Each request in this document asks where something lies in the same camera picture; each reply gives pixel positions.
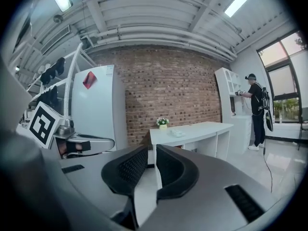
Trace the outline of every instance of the potted plant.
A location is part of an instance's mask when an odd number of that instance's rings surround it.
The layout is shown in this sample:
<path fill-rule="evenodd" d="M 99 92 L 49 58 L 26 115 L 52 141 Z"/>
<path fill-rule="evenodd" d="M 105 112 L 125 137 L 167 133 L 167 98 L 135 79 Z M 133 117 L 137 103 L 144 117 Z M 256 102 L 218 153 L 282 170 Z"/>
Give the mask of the potted plant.
<path fill-rule="evenodd" d="M 159 129 L 161 129 L 161 130 L 167 129 L 168 123 L 169 123 L 169 119 L 166 119 L 164 117 L 160 117 L 156 121 L 156 124 L 159 126 Z"/>

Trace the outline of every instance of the yellow flower pot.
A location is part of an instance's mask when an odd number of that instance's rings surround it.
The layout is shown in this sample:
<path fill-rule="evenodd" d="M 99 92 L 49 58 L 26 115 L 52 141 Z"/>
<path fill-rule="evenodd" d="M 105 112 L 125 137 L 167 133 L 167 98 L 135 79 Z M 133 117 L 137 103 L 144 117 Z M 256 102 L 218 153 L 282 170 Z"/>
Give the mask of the yellow flower pot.
<path fill-rule="evenodd" d="M 167 129 L 167 124 L 159 125 L 159 129 L 160 130 L 166 130 Z"/>

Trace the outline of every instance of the white table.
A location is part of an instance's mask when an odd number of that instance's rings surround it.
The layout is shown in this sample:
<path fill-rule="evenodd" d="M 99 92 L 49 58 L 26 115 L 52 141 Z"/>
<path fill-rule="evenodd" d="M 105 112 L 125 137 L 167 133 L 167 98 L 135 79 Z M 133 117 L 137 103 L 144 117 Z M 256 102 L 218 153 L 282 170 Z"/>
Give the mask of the white table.
<path fill-rule="evenodd" d="M 233 124 L 218 122 L 201 122 L 196 124 L 170 127 L 166 130 L 150 129 L 153 145 L 154 167 L 158 188 L 161 188 L 160 174 L 156 166 L 156 145 L 181 146 L 185 150 L 196 150 L 197 153 L 227 160 L 230 128 Z M 171 130 L 179 130 L 185 136 L 176 138 L 170 134 Z"/>

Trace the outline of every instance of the brick wall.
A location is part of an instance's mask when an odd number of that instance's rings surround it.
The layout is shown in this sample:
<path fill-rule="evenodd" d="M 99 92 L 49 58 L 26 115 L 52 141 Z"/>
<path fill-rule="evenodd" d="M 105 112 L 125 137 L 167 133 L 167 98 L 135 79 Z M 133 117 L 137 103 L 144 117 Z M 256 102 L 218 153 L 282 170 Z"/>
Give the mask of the brick wall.
<path fill-rule="evenodd" d="M 159 116 L 168 126 L 221 122 L 214 72 L 227 64 L 194 51 L 172 47 L 126 47 L 97 51 L 100 65 L 114 64 L 126 85 L 128 142 L 139 144 Z"/>

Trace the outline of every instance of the red cloth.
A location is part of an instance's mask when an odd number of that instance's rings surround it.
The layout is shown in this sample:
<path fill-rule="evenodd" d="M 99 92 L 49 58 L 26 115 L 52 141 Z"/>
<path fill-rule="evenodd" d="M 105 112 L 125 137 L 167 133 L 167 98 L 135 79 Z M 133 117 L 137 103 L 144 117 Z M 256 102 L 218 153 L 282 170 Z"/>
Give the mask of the red cloth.
<path fill-rule="evenodd" d="M 96 80 L 97 80 L 96 76 L 90 71 L 88 72 L 87 76 L 85 77 L 82 83 L 87 89 L 89 89 Z"/>

